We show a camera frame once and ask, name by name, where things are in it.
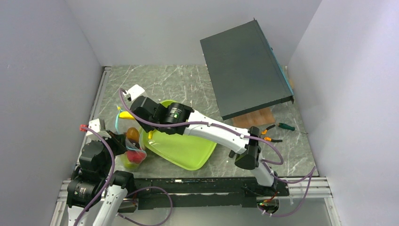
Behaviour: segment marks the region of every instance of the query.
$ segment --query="marble table top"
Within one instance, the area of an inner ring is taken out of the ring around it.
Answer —
[[[101,102],[99,118],[105,120],[107,129],[115,132],[115,116],[121,106],[118,89],[128,89],[138,84],[143,87],[154,101],[173,99],[192,106],[202,114],[232,125],[231,120],[222,120],[220,116],[212,83],[204,65],[123,65],[113,66],[104,97]],[[283,103],[271,108],[277,122],[283,122],[304,130],[296,103]],[[269,125],[258,126],[261,130]],[[275,127],[267,135],[274,139],[282,139],[275,143],[285,162],[281,166],[273,166],[280,177],[304,176],[315,165],[307,136],[297,131]],[[265,144],[261,144],[263,156],[278,161],[278,156]],[[136,178],[197,178],[197,177],[250,177],[248,170],[234,165],[234,159],[228,157],[230,150],[217,145],[205,165],[195,171],[185,170],[162,157],[148,152],[147,158],[138,168],[133,170]],[[117,157],[116,170],[127,171]]]

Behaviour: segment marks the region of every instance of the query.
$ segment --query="green tray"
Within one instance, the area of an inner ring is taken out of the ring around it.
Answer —
[[[164,100],[161,104],[167,107],[173,102],[176,101]],[[152,139],[148,139],[148,134],[143,129],[140,129],[140,133],[141,147],[144,145],[162,158],[186,170],[201,168],[216,146],[215,142],[195,136],[168,135],[155,130]]]

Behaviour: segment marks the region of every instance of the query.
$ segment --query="gray wall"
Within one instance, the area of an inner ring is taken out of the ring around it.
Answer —
[[[102,65],[204,64],[200,40],[259,21],[287,65],[321,0],[66,0]]]
[[[0,8],[0,225],[49,225],[102,68],[63,0]]]
[[[343,225],[397,225],[399,2],[323,0],[288,65]]]

